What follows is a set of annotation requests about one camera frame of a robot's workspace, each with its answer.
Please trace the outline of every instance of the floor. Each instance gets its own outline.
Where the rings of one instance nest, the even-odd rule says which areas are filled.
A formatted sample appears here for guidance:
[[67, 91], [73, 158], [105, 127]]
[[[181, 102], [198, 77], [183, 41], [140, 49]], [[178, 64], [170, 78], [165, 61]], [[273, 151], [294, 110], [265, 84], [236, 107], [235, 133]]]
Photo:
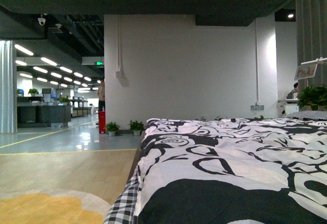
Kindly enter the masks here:
[[99, 134], [97, 115], [68, 127], [21, 128], [0, 134], [0, 192], [69, 189], [109, 204], [123, 190], [140, 136]]

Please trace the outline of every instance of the gray curtain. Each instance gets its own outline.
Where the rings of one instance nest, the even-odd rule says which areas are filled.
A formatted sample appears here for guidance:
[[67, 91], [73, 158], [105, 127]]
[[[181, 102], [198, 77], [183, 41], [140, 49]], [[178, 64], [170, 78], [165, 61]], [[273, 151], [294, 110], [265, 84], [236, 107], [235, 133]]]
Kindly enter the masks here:
[[17, 132], [16, 51], [13, 41], [0, 40], [0, 133]]
[[[296, 0], [297, 63], [327, 58], [327, 0]], [[327, 85], [327, 64], [319, 64], [309, 85]], [[300, 90], [307, 81], [299, 80]]]

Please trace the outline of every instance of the security camera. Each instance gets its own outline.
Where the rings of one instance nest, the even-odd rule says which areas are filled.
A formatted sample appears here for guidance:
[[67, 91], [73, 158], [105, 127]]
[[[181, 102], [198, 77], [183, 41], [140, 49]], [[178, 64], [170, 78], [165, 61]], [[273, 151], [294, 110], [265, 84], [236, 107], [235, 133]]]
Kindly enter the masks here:
[[39, 24], [41, 26], [43, 26], [45, 24], [45, 19], [43, 17], [39, 17], [37, 20], [39, 21]]

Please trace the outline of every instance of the rug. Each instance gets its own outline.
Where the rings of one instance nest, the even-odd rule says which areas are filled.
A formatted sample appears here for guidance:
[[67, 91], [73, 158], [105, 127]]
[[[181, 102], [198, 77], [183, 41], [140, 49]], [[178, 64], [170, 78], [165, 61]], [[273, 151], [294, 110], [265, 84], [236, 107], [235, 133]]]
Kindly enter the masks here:
[[1, 224], [102, 224], [111, 205], [86, 192], [53, 189], [0, 196]]

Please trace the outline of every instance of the framed picture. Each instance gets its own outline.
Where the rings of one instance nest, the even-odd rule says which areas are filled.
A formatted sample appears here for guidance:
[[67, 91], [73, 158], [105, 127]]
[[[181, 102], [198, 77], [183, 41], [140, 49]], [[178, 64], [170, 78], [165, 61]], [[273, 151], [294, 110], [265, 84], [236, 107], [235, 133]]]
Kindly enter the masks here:
[[308, 63], [297, 67], [295, 79], [302, 80], [315, 77], [317, 70], [317, 63]]

